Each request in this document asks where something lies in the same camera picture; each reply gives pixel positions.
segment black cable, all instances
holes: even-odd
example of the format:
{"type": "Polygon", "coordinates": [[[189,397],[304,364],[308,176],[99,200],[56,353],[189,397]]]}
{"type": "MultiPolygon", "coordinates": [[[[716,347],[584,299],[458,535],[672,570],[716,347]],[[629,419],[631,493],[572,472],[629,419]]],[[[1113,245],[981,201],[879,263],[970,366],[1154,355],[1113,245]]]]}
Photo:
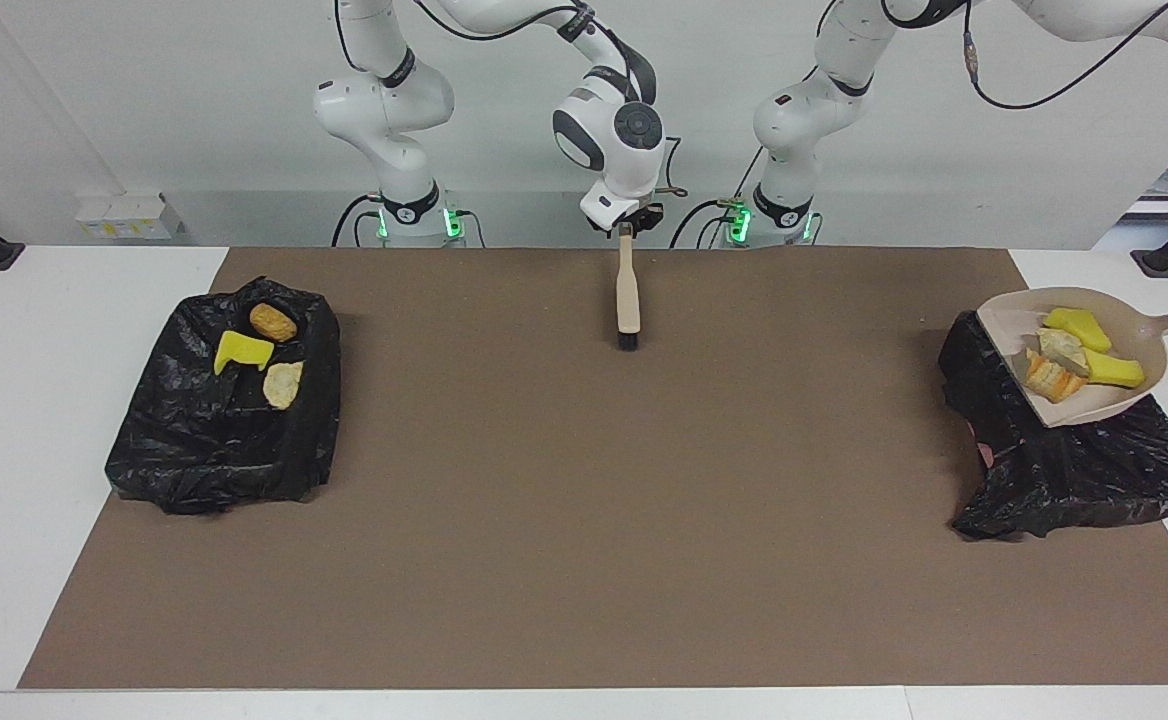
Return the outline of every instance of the black cable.
{"type": "Polygon", "coordinates": [[[619,53],[621,58],[624,58],[624,101],[638,101],[638,91],[633,88],[633,63],[630,61],[630,54],[625,50],[624,42],[620,41],[620,36],[616,35],[616,32],[612,32],[609,27],[604,27],[597,20],[593,20],[593,25],[602,28],[603,35],[606,35],[611,44],[616,46],[616,53],[619,53]]]}
{"type": "MultiPolygon", "coordinates": [[[[419,5],[419,8],[424,11],[424,14],[427,15],[429,19],[432,19],[433,22],[437,23],[438,27],[442,27],[445,32],[451,33],[451,35],[453,36],[463,37],[464,40],[473,40],[477,42],[501,40],[510,35],[514,35],[514,33],[516,32],[523,32],[526,28],[537,23],[540,20],[549,18],[549,15],[556,13],[578,14],[580,9],[583,9],[583,4],[557,5],[555,6],[555,8],[548,8],[547,11],[540,11],[540,13],[535,13],[534,15],[531,15],[531,18],[527,18],[526,20],[523,20],[523,22],[516,23],[516,26],[506,29],[506,32],[498,32],[494,33],[494,35],[473,35],[473,33],[463,32],[463,29],[457,29],[449,26],[446,22],[444,22],[442,18],[438,18],[437,13],[433,13],[433,11],[431,11],[429,6],[424,4],[424,0],[415,0],[415,4],[419,5]]],[[[631,64],[630,55],[628,51],[625,50],[624,42],[620,40],[620,36],[616,35],[616,32],[612,32],[611,28],[603,26],[603,23],[597,22],[597,19],[590,20],[590,23],[592,23],[593,27],[598,28],[599,32],[602,32],[602,35],[606,36],[607,40],[611,41],[612,46],[616,46],[616,53],[619,53],[621,58],[624,58],[624,78],[626,85],[624,91],[624,99],[634,101],[637,96],[635,96],[635,90],[633,88],[633,64],[631,64]]]]}
{"type": "Polygon", "coordinates": [[[352,55],[348,54],[348,44],[343,39],[343,22],[340,19],[340,0],[336,0],[336,32],[340,33],[340,49],[345,53],[345,60],[348,61],[348,67],[361,72],[361,68],[352,63],[352,55]]]}
{"type": "Polygon", "coordinates": [[[912,20],[908,20],[908,22],[905,22],[905,20],[896,18],[895,14],[891,13],[891,9],[887,7],[887,0],[882,0],[882,14],[887,15],[887,20],[890,20],[891,25],[895,27],[909,29],[931,27],[934,23],[941,22],[941,20],[948,19],[950,14],[958,8],[960,8],[960,5],[954,6],[954,8],[948,8],[948,6],[944,4],[929,4],[927,8],[923,11],[918,18],[913,18],[912,20]]]}
{"type": "Polygon", "coordinates": [[[690,220],[694,219],[695,215],[698,215],[700,213],[703,213],[703,210],[707,210],[709,208],[716,208],[716,206],[717,206],[717,200],[705,200],[703,202],[700,202],[700,205],[695,205],[694,208],[690,210],[690,213],[686,213],[686,217],[681,219],[681,223],[677,224],[677,229],[672,234],[672,242],[668,242],[668,250],[676,249],[677,238],[681,237],[681,231],[686,229],[686,226],[690,223],[690,220]]]}
{"type": "Polygon", "coordinates": [[[482,243],[482,249],[485,250],[485,247],[487,247],[487,233],[482,231],[482,219],[473,210],[459,210],[456,216],[459,219],[473,219],[473,222],[478,226],[478,242],[482,243]]]}
{"type": "MultiPolygon", "coordinates": [[[[816,71],[816,68],[812,68],[811,69],[811,74],[814,74],[816,71]]],[[[753,153],[753,160],[750,161],[750,164],[748,165],[748,169],[744,169],[744,176],[741,176],[741,182],[738,184],[738,186],[735,186],[735,195],[731,195],[732,199],[734,198],[738,198],[741,195],[741,193],[744,192],[744,184],[748,184],[748,178],[750,176],[750,174],[753,174],[753,168],[757,167],[757,161],[762,159],[762,152],[764,150],[766,150],[766,147],[758,146],[757,152],[753,153]]],[[[722,210],[722,217],[718,219],[719,222],[722,224],[725,224],[726,223],[726,217],[730,217],[730,214],[731,214],[731,209],[730,208],[725,208],[724,210],[722,210]]],[[[674,234],[674,238],[672,238],[672,241],[677,242],[676,234],[674,234]]]]}
{"type": "Polygon", "coordinates": [[[672,182],[672,159],[677,153],[677,148],[681,147],[681,137],[666,137],[665,140],[672,140],[672,150],[668,151],[668,158],[665,159],[665,187],[672,191],[677,198],[686,198],[690,195],[686,192],[684,187],[677,187],[672,182]]]}
{"type": "MultiPolygon", "coordinates": [[[[708,231],[709,226],[711,226],[712,223],[717,223],[717,226],[721,227],[721,226],[723,226],[725,223],[725,220],[722,220],[722,219],[708,219],[708,222],[704,223],[704,227],[698,228],[698,237],[695,238],[695,250],[698,250],[698,247],[702,245],[702,243],[704,242],[704,233],[708,231]]],[[[709,236],[709,238],[708,238],[708,249],[709,250],[712,250],[712,237],[716,237],[716,236],[709,236]]]]}
{"type": "Polygon", "coordinates": [[[753,168],[757,167],[757,161],[762,159],[762,152],[766,147],[758,147],[757,154],[753,155],[753,161],[748,165],[748,169],[744,169],[744,176],[741,178],[741,182],[735,187],[735,198],[738,198],[742,192],[744,192],[744,184],[748,182],[750,174],[753,174],[753,168]]]}
{"type": "MultiPolygon", "coordinates": [[[[830,0],[830,2],[828,4],[827,8],[825,8],[823,14],[820,15],[820,25],[816,25],[816,37],[820,37],[820,33],[823,32],[823,22],[825,22],[825,20],[828,19],[828,13],[832,13],[832,6],[834,6],[836,4],[837,4],[837,0],[830,0]]],[[[887,11],[885,5],[882,5],[882,9],[887,11]]],[[[888,18],[889,18],[890,14],[891,14],[890,11],[887,11],[887,16],[888,18]]]]}
{"type": "Polygon", "coordinates": [[[363,219],[376,219],[378,220],[378,213],[363,213],[357,215],[352,222],[352,243],[356,247],[361,247],[361,220],[363,219]]]}
{"type": "MultiPolygon", "coordinates": [[[[1091,77],[1092,74],[1096,74],[1096,70],[1099,70],[1105,64],[1107,64],[1108,61],[1112,60],[1118,53],[1120,53],[1125,46],[1131,44],[1131,42],[1135,37],[1140,36],[1141,32],[1145,32],[1145,28],[1154,23],[1154,20],[1161,18],[1161,15],[1163,15],[1166,11],[1168,11],[1168,4],[1164,4],[1163,6],[1161,6],[1161,8],[1157,8],[1156,12],[1154,12],[1154,14],[1148,15],[1145,22],[1140,23],[1140,27],[1133,29],[1131,35],[1125,37],[1122,42],[1119,42],[1119,44],[1117,44],[1113,50],[1110,50],[1108,54],[1104,56],[1104,58],[1100,58],[1099,63],[1092,64],[1091,69],[1087,69],[1085,72],[1079,74],[1079,76],[1076,79],[1073,79],[1073,82],[1070,82],[1068,83],[1068,85],[1062,86],[1061,90],[1055,91],[1051,95],[1048,95],[1047,97],[1042,97],[1041,101],[1027,102],[1023,105],[1014,105],[1014,104],[1008,104],[1008,102],[994,101],[990,96],[986,94],[986,91],[983,91],[983,88],[980,86],[980,58],[978,58],[976,55],[976,42],[974,42],[974,39],[971,35],[971,6],[973,5],[973,2],[971,0],[967,0],[967,4],[965,5],[967,5],[967,11],[965,11],[965,20],[962,25],[962,46],[965,49],[965,54],[967,54],[967,74],[971,76],[971,84],[976,89],[976,95],[980,95],[982,101],[987,102],[987,104],[990,104],[994,108],[1000,108],[1003,110],[1033,110],[1034,108],[1040,108],[1042,105],[1045,105],[1050,101],[1055,101],[1056,97],[1061,97],[1065,92],[1073,90],[1075,86],[1082,85],[1083,81],[1086,81],[1087,77],[1091,77]]],[[[895,22],[895,19],[890,18],[890,11],[887,11],[887,0],[882,0],[882,9],[885,12],[887,18],[891,19],[891,22],[895,22]]]]}
{"type": "Polygon", "coordinates": [[[336,231],[334,231],[331,236],[331,247],[340,245],[340,233],[343,231],[343,226],[348,222],[348,215],[352,215],[352,212],[357,208],[357,205],[362,205],[363,202],[377,202],[377,199],[375,199],[374,195],[359,195],[356,200],[352,201],[347,208],[345,208],[343,214],[340,215],[340,222],[336,223],[336,231]]]}
{"type": "Polygon", "coordinates": [[[555,8],[549,8],[547,11],[535,13],[534,15],[531,15],[531,18],[523,20],[523,22],[516,23],[514,27],[506,29],[506,32],[498,32],[494,33],[494,35],[471,35],[471,33],[463,32],[463,29],[453,28],[446,25],[446,22],[443,22],[442,18],[438,18],[437,13],[433,13],[433,11],[431,11],[429,6],[424,4],[424,0],[415,0],[415,4],[419,5],[420,9],[424,11],[424,14],[427,15],[430,19],[432,19],[434,23],[438,23],[438,27],[442,27],[445,32],[450,32],[451,35],[453,36],[463,37],[464,40],[473,40],[477,42],[487,42],[492,40],[501,40],[502,37],[508,37],[510,35],[514,35],[514,33],[516,32],[523,32],[526,28],[537,23],[540,20],[548,18],[548,15],[562,12],[565,13],[579,12],[578,6],[575,5],[557,5],[555,6],[555,8]]]}
{"type": "MultiPolygon", "coordinates": [[[[816,234],[813,234],[813,236],[811,236],[811,244],[815,245],[816,242],[820,242],[820,233],[823,231],[823,215],[821,215],[820,213],[816,213],[816,214],[813,215],[813,217],[814,219],[820,219],[820,224],[816,224],[816,234]]],[[[807,224],[807,229],[811,229],[811,224],[807,224]]]]}

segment white wall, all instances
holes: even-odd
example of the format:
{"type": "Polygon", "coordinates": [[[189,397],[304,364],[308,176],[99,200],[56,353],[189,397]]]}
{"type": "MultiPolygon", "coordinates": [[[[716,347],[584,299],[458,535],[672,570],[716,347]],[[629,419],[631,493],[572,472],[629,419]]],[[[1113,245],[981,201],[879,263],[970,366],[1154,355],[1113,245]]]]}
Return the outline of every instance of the white wall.
{"type": "MultiPolygon", "coordinates": [[[[686,136],[675,178],[729,192],[756,147],[755,105],[811,67],[822,0],[596,6],[660,70],[667,126],[686,136]]],[[[492,236],[547,243],[579,222],[517,224],[512,210],[570,215],[552,198],[590,182],[548,131],[585,60],[547,28],[470,44],[409,0],[398,9],[416,51],[456,85],[456,119],[420,133],[439,176],[461,194],[548,193],[485,199],[501,217],[492,236]]],[[[324,0],[0,0],[0,231],[79,241],[75,195],[116,176],[167,192],[201,242],[324,242],[340,199],[374,186],[363,158],[311,117],[315,83],[345,72],[331,13],[324,0]],[[34,78],[13,72],[22,58],[34,78]],[[36,79],[49,95],[30,90],[36,79]]],[[[985,84],[1007,101],[1036,99],[1108,47],[1065,44],[1006,1],[981,5],[974,27],[985,84]]],[[[1092,245],[1168,165],[1168,47],[1138,40],[1064,101],[1006,113],[972,94],[959,36],[955,22],[901,33],[871,113],[822,146],[823,238],[1092,245]]]]}

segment brown paper mat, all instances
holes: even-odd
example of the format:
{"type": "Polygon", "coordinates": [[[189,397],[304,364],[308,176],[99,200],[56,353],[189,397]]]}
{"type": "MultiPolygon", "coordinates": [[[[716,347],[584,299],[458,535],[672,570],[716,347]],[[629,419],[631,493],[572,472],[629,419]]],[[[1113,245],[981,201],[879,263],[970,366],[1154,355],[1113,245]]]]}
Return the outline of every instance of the brown paper mat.
{"type": "Polygon", "coordinates": [[[105,505],[26,688],[1168,684],[1163,525],[968,544],[937,352],[1004,251],[232,250],[324,292],[312,503],[105,505]]]}

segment brush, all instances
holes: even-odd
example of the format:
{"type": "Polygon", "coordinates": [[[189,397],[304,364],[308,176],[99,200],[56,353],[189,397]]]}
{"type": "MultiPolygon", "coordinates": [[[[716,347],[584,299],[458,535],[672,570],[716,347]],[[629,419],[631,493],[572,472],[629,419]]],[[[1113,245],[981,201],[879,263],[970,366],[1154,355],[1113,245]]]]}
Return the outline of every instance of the brush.
{"type": "Polygon", "coordinates": [[[642,307],[638,302],[638,275],[633,270],[633,226],[620,224],[620,274],[616,277],[616,318],[620,349],[634,352],[642,332],[642,307]]]}

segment white table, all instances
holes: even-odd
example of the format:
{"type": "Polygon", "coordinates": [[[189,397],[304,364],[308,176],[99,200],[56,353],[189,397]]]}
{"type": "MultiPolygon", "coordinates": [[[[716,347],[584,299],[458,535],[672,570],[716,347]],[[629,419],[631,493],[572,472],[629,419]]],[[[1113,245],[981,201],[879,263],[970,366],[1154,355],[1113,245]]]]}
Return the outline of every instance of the white table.
{"type": "MultiPolygon", "coordinates": [[[[0,719],[1168,720],[1168,687],[16,692],[107,498],[104,459],[151,345],[176,302],[208,290],[225,252],[30,247],[0,274],[0,719]]],[[[1031,288],[1094,288],[1168,313],[1168,282],[1124,255],[1013,258],[1031,288]]],[[[1168,374],[1156,395],[1168,413],[1168,374]]]]}

